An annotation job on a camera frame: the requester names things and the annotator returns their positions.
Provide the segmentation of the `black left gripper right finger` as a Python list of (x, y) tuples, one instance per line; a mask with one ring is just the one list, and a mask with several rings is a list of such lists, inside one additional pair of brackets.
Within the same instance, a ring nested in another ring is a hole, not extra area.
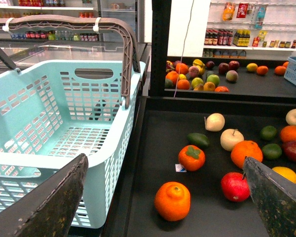
[(244, 175), (253, 203), (270, 237), (296, 237), (296, 184), (253, 157)]

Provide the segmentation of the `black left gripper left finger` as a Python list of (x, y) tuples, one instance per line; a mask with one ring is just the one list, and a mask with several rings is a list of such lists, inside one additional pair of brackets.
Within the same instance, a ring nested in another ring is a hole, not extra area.
[(80, 154), (0, 213), (0, 237), (66, 237), (83, 194), (88, 158)]

